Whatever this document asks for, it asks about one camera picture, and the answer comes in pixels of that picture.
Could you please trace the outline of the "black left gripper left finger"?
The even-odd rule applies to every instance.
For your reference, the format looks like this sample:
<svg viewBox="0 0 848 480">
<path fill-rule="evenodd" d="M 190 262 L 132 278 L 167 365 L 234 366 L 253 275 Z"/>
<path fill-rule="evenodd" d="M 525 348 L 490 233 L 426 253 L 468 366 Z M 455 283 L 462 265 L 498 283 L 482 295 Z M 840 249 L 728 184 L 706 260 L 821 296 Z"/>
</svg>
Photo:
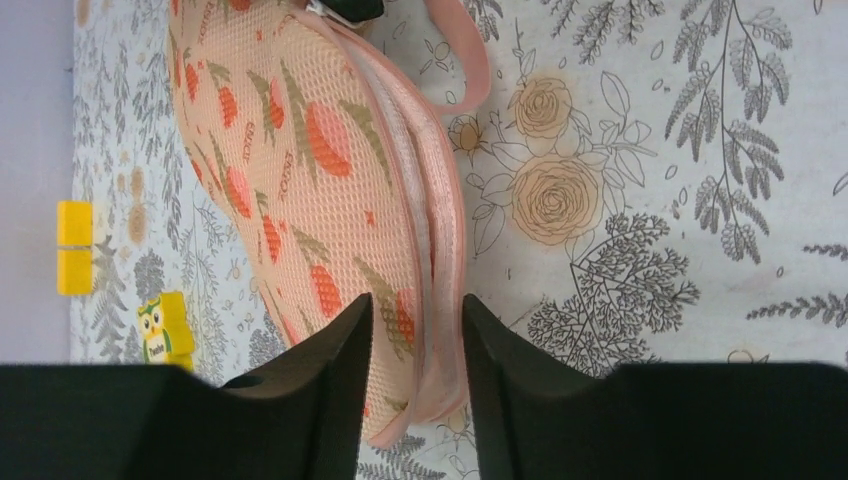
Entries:
<svg viewBox="0 0 848 480">
<path fill-rule="evenodd" d="M 170 365 L 8 365 L 5 479 L 351 479 L 372 298 L 215 387 Z"/>
</svg>

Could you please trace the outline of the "floral tablecloth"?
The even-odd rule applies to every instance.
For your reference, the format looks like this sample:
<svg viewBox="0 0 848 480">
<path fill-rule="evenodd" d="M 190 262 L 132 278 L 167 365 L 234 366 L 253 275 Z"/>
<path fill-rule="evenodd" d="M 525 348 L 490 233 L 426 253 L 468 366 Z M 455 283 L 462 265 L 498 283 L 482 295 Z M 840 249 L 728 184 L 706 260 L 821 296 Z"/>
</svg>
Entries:
<svg viewBox="0 0 848 480">
<path fill-rule="evenodd" d="M 221 381 L 281 349 L 247 274 L 230 224 L 201 192 L 181 152 L 166 102 L 161 1 L 74 5 L 73 193 L 97 204 L 95 294 L 71 307 L 75 360 L 136 363 L 140 337 L 129 310 L 183 287 L 200 333 L 200 374 Z M 689 79 L 674 63 L 683 3 L 664 1 L 473 1 L 496 66 L 481 112 L 451 123 L 475 232 L 470 282 L 510 326 L 556 358 L 590 373 L 622 360 L 847 362 L 847 6 L 842 1 L 736 1 L 707 40 L 711 99 L 726 129 L 743 99 L 724 53 L 751 38 L 789 89 L 748 124 L 774 149 L 782 175 L 737 184 L 716 141 L 698 151 L 664 134 Z M 584 269 L 622 259 L 604 226 L 582 254 L 531 242 L 514 225 L 506 186 L 528 156 L 508 101 L 529 74 L 566 74 L 569 131 L 604 149 L 605 203 L 663 221 L 653 244 L 689 262 L 700 299 L 674 302 L 676 329 L 656 315 L 605 333 L 609 297 L 590 293 Z"/>
</svg>

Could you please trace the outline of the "pink floral mesh laundry bag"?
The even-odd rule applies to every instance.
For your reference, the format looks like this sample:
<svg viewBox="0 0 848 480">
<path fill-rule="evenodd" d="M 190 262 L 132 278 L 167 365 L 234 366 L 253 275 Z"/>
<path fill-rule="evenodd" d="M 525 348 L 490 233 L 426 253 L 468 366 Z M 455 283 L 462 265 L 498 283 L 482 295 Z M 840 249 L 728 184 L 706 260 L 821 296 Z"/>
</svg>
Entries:
<svg viewBox="0 0 848 480">
<path fill-rule="evenodd" d="M 465 93 L 437 104 L 324 1 L 171 1 L 166 57 L 189 159 L 239 233 L 294 346 L 373 301 L 363 438 L 395 444 L 468 399 L 466 215 L 442 119 L 487 98 L 490 67 L 459 1 L 426 11 Z"/>
</svg>

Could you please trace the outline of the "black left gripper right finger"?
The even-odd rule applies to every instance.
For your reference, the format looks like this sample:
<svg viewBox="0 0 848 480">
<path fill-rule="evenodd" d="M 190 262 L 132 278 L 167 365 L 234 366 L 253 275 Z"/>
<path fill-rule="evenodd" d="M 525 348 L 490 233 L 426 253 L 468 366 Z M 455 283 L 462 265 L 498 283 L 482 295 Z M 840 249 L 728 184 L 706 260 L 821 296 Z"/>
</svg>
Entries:
<svg viewBox="0 0 848 480">
<path fill-rule="evenodd" d="M 843 479 L 847 373 L 823 363 L 626 364 L 595 379 L 477 297 L 463 340 L 484 479 Z"/>
</svg>

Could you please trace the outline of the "yellow owl toy block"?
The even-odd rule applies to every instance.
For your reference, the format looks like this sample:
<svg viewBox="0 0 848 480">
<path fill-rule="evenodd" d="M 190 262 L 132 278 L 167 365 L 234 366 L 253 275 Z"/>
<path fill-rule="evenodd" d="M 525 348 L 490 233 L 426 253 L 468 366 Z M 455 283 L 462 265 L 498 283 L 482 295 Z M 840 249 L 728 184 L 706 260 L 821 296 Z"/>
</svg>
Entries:
<svg viewBox="0 0 848 480">
<path fill-rule="evenodd" d="M 172 364 L 193 372 L 195 342 L 181 292 L 163 292 L 137 309 L 145 364 Z"/>
</svg>

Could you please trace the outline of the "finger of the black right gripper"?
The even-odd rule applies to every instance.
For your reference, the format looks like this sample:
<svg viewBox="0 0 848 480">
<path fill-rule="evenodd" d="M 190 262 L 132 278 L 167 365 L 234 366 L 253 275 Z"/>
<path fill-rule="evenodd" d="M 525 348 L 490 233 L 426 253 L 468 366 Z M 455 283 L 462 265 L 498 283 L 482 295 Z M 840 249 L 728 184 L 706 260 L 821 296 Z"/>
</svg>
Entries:
<svg viewBox="0 0 848 480">
<path fill-rule="evenodd" d="M 383 0 L 325 0 L 324 5 L 350 24 L 372 21 L 385 13 Z"/>
</svg>

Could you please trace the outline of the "yellow block left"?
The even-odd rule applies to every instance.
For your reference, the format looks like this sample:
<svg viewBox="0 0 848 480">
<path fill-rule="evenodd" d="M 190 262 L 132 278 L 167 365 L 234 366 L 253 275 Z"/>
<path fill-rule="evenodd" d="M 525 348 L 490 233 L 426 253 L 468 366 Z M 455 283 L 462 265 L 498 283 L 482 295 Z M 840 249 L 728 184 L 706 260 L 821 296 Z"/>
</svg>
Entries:
<svg viewBox="0 0 848 480">
<path fill-rule="evenodd" d="M 87 249 L 57 251 L 57 292 L 82 296 L 92 292 L 92 252 Z"/>
</svg>

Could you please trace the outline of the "yellow block right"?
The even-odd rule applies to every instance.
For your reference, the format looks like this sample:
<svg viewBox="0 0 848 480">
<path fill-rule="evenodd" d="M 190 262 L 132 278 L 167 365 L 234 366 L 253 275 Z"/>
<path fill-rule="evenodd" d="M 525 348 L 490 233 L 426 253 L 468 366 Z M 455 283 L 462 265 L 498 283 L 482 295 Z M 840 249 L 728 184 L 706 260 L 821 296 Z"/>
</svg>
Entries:
<svg viewBox="0 0 848 480">
<path fill-rule="evenodd" d="M 63 200 L 57 204 L 57 245 L 90 247 L 93 237 L 93 206 L 90 202 Z"/>
</svg>

